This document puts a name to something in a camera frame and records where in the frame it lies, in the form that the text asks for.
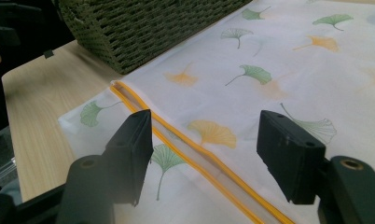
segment yellow edge trim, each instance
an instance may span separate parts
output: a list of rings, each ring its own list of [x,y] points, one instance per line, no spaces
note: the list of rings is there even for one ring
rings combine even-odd
[[[131,110],[132,113],[137,112],[138,109],[135,108],[130,100],[125,97],[122,93],[116,90],[114,87],[111,87],[111,91],[118,96],[124,104]],[[252,213],[248,208],[246,208],[233,194],[231,194],[226,188],[224,188],[215,178],[213,178],[206,170],[202,169],[200,165],[195,163],[185,154],[183,154],[173,143],[171,143],[164,135],[154,126],[152,126],[153,133],[166,145],[168,145],[180,158],[182,158],[185,162],[187,162],[191,167],[196,169],[200,174],[202,174],[208,181],[210,181],[223,195],[225,195],[235,206],[237,206],[249,219],[254,221],[255,223],[263,223],[264,222],[257,217],[254,213]]]
[[[130,87],[128,87],[126,84],[124,84],[121,81],[116,81],[122,88],[124,88],[137,102],[143,109],[149,109],[149,107],[146,105],[146,103],[132,90]],[[111,87],[112,92],[114,92],[116,95],[122,97],[126,102],[129,100],[125,98],[124,96],[121,96],[121,93]],[[216,155],[211,153],[210,151],[206,150],[205,148],[197,145],[195,142],[191,141],[189,138],[187,138],[185,135],[180,133],[178,130],[176,130],[172,125],[168,124],[165,120],[163,120],[160,116],[158,116],[156,113],[152,111],[152,115],[154,119],[156,119],[161,125],[163,125],[165,128],[172,131],[174,134],[176,134],[179,138],[181,138],[183,141],[188,143],[192,148],[198,150],[200,153],[208,156],[211,158],[232,180],[234,180],[243,190],[248,193],[253,199],[255,199],[260,205],[262,205],[267,211],[269,211],[270,214],[272,214],[276,219],[278,219],[282,223],[292,224],[294,223],[289,217],[281,213],[277,208],[275,208],[272,204],[267,202],[265,199],[263,199],[259,194],[257,194],[253,189],[251,189],[242,179],[240,179],[239,176],[234,174],[230,168],[225,165]]]

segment black machine part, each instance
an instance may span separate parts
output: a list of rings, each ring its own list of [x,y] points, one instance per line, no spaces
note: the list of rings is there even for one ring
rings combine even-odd
[[[115,203],[139,202],[153,153],[150,110],[130,115],[103,155],[73,162],[65,185],[15,206],[0,194],[0,224],[114,223]]]
[[[44,23],[42,9],[16,3],[0,3],[0,45],[18,46],[21,42],[16,30],[8,27],[9,20]]]
[[[366,163],[337,156],[328,161],[324,144],[284,115],[260,114],[257,154],[288,201],[321,199],[321,223],[375,224],[375,172]]]

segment wooden table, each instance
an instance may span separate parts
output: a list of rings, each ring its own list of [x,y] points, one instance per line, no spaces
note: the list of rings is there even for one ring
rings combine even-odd
[[[3,76],[24,201],[63,184],[75,160],[58,117],[121,75],[73,41]]]

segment wicker basket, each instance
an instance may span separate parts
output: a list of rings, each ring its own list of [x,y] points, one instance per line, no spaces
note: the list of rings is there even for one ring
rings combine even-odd
[[[77,42],[121,74],[251,0],[61,0]]]

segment green ginkgo leaf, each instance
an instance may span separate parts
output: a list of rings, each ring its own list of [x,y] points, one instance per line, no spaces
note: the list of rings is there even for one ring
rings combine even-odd
[[[89,127],[96,126],[98,124],[97,116],[101,112],[101,110],[107,109],[114,105],[107,106],[107,107],[99,107],[97,105],[97,101],[91,101],[90,103],[86,104],[83,107],[82,112],[80,112],[80,123],[87,125]]]
[[[247,65],[247,64],[241,65],[240,67],[245,70],[245,73],[242,74],[242,75],[239,75],[237,77],[243,77],[243,76],[252,77],[252,78],[258,80],[261,85],[265,85],[265,84],[267,84],[268,82],[271,81],[271,74],[268,71],[266,71],[263,68],[261,68],[261,67],[257,67],[257,66],[253,66],[253,65]],[[235,77],[234,79],[232,79],[225,86],[228,86],[237,77]]]
[[[249,9],[249,8],[246,8],[246,9],[243,10],[243,18],[246,19],[246,20],[249,20],[249,21],[263,20],[263,18],[260,17],[260,13],[266,11],[269,8],[270,7],[267,7],[264,10],[259,11],[259,12],[255,12],[255,11],[252,11],[251,9]]]
[[[319,121],[303,121],[299,119],[294,119],[285,109],[284,105],[281,107],[285,113],[301,128],[306,130],[312,136],[323,142],[324,144],[329,144],[333,137],[336,135],[337,131],[333,126],[332,121],[329,119],[323,119]]]
[[[321,18],[317,21],[314,21],[312,24],[314,24],[314,25],[321,24],[321,23],[330,24],[334,28],[342,31],[341,29],[336,27],[336,24],[339,23],[339,22],[342,22],[342,21],[350,21],[350,20],[353,20],[353,19],[354,19],[353,17],[351,17],[347,14],[335,14],[335,15],[324,17],[324,18]]]
[[[222,39],[224,39],[224,38],[236,38],[236,39],[238,39],[238,47],[237,47],[237,49],[239,49],[240,45],[241,45],[240,38],[243,35],[252,35],[252,34],[253,34],[252,31],[248,31],[248,30],[244,30],[244,29],[239,29],[239,28],[230,28],[230,29],[222,32],[222,35],[220,36],[220,38],[222,38]]]
[[[162,181],[162,178],[164,177],[164,174],[172,167],[175,167],[178,164],[185,163],[185,161],[182,160],[179,156],[177,156],[169,147],[167,147],[164,144],[154,147],[151,160],[157,163],[161,167],[161,170],[162,170],[159,187],[158,187],[158,196],[157,196],[157,201],[158,201],[160,199],[160,187],[161,187],[161,181]]]

